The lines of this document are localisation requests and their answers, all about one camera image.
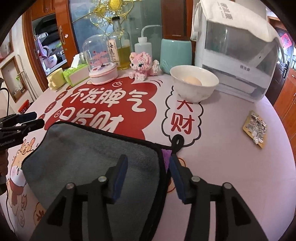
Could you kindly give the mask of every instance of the round table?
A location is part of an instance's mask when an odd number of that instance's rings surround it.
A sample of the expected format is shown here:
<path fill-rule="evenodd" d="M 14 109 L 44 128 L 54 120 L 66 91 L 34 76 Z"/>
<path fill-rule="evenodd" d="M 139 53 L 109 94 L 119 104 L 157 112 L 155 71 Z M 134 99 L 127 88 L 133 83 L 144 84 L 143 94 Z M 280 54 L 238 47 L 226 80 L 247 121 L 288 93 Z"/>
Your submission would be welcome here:
<path fill-rule="evenodd" d="M 175 134 L 183 135 L 185 144 L 178 152 L 182 165 L 208 183 L 232 183 L 268 239 L 278 240 L 294 216 L 296 172 L 285 129 L 267 98 L 252 103 L 214 91 L 207 100 L 192 104 L 173 90 L 168 75 L 141 82 L 129 79 L 127 73 L 120 72 L 118 79 L 105 85 L 86 80 L 73 88 L 66 84 L 58 91 L 48 89 L 29 108 L 46 124 L 29 133 L 21 146 L 9 149 L 8 210 L 17 236 L 29 240 L 45 212 L 19 170 L 21 163 L 51 124 L 66 120 L 163 145 L 170 145 Z M 263 149 L 242 130 L 250 110 L 268 125 Z M 105 124 L 92 121 L 102 112 Z M 0 202 L 10 225 L 5 194 Z M 211 205 L 209 240 L 215 239 L 214 209 Z M 178 199 L 172 182 L 153 240 L 184 240 L 189 213 L 190 205 Z"/>

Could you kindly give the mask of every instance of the human hand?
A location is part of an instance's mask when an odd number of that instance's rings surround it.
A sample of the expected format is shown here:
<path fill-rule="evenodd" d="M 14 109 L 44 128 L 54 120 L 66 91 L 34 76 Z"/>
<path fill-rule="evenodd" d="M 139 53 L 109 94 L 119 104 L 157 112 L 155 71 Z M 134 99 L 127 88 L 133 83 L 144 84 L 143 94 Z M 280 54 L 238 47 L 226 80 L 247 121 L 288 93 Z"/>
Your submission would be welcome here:
<path fill-rule="evenodd" d="M 0 151 L 0 175 L 6 176 L 8 174 L 8 151 Z"/>

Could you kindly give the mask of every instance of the black cable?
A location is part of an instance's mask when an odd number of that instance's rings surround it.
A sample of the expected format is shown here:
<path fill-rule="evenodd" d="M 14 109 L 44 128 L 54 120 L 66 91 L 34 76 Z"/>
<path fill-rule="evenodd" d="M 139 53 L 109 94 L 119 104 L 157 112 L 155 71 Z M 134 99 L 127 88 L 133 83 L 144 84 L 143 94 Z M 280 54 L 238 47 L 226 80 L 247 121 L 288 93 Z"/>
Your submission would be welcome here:
<path fill-rule="evenodd" d="M 7 101 L 7 113 L 6 113 L 6 115 L 8 115 L 8 110 L 9 110 L 9 91 L 6 88 L 1 88 L 0 89 L 0 92 L 1 92 L 1 90 L 6 90 L 7 91 L 8 101 Z"/>
<path fill-rule="evenodd" d="M 8 212 L 8 205 L 7 205 L 7 202 L 8 202 L 8 189 L 7 189 L 7 197 L 6 197 L 6 210 L 7 210 L 8 219 L 9 219 L 9 221 L 10 221 L 10 223 L 11 223 L 12 228 L 13 228 L 13 232 L 15 233 L 15 228 L 14 228 L 14 226 L 12 225 L 12 222 L 11 222 L 11 220 L 10 220 L 10 216 L 9 216 L 9 212 Z"/>

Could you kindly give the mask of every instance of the egg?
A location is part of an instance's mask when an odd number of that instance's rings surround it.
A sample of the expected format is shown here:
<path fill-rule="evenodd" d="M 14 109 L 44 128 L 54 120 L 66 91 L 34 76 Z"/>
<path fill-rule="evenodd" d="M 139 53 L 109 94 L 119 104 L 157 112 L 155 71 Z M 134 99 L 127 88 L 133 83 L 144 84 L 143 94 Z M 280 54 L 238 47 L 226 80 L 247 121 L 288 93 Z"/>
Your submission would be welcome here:
<path fill-rule="evenodd" d="M 185 81 L 189 84 L 202 86 L 201 81 L 198 78 L 193 77 L 193 76 L 187 76 L 183 79 L 183 81 Z"/>

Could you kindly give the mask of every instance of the bowl rim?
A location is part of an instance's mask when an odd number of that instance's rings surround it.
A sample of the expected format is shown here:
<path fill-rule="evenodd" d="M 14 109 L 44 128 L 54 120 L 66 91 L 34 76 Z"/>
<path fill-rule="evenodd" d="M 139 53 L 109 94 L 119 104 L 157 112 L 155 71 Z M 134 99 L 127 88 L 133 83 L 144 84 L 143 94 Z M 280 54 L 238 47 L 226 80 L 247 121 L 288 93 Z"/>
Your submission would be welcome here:
<path fill-rule="evenodd" d="M 203 85 L 194 85 L 194 84 L 188 83 L 188 82 L 186 82 L 186 81 L 184 81 L 184 80 L 181 80 L 181 79 L 175 77 L 175 76 L 171 73 L 171 70 L 172 70 L 173 68 L 180 67 L 180 66 L 190 66 L 190 67 L 195 67 L 195 68 L 199 68 L 199 69 L 205 70 L 206 72 L 209 72 L 210 74 L 212 74 L 212 75 L 218 80 L 218 83 L 217 83 L 216 85 L 203 86 Z M 175 78 L 176 80 L 182 81 L 182 82 L 187 83 L 187 84 L 192 85 L 192 86 L 198 86 L 198 87 L 213 88 L 213 87 L 217 86 L 217 85 L 220 83 L 218 77 L 217 77 L 215 74 L 213 74 L 211 71 L 209 71 L 209 70 L 207 70 L 207 69 L 204 69 L 204 68 L 201 68 L 201 67 L 198 67 L 198 66 L 195 66 L 195 65 L 185 65 L 185 64 L 183 64 L 183 65 L 176 65 L 176 66 L 174 66 L 174 67 L 172 67 L 172 68 L 170 69 L 170 75 L 171 75 L 173 78 Z"/>

